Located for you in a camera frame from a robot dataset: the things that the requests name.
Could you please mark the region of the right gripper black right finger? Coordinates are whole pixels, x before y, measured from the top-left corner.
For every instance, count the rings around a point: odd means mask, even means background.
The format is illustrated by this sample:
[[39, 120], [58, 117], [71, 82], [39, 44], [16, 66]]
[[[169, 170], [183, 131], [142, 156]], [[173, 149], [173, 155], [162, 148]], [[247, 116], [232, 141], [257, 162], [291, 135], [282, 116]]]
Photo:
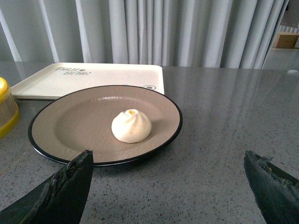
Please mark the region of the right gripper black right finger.
[[246, 151], [244, 169], [256, 203], [268, 224], [299, 222], [299, 181], [271, 163], [271, 158]]

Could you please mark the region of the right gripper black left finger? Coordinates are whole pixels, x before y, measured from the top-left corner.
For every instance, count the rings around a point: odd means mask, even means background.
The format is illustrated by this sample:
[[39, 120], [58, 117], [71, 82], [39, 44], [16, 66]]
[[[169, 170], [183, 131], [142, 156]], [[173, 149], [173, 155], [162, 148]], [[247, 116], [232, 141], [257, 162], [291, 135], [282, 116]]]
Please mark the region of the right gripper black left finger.
[[80, 223], [93, 175], [85, 150], [24, 197], [0, 212], [2, 224]]

